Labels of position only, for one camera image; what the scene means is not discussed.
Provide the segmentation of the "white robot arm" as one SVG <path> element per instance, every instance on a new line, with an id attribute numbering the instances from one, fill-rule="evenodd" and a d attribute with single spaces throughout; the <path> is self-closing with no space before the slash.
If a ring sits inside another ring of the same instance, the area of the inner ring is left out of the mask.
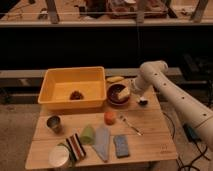
<path id="1" fill-rule="evenodd" d="M 170 81 L 165 76 L 167 69 L 162 60 L 142 63 L 129 81 L 130 92 L 142 96 L 150 86 L 155 87 L 213 151 L 213 110 Z"/>

